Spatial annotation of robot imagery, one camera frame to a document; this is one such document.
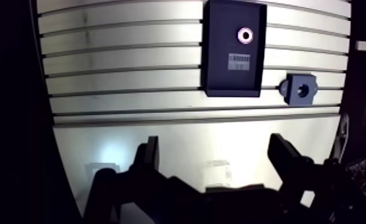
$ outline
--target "white label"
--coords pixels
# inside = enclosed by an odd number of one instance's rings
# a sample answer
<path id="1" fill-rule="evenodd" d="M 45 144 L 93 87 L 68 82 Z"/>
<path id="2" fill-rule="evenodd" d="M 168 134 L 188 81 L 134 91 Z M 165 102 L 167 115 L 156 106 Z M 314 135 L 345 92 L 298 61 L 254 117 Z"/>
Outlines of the white label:
<path id="1" fill-rule="evenodd" d="M 250 57 L 249 54 L 229 54 L 228 70 L 250 70 Z"/>

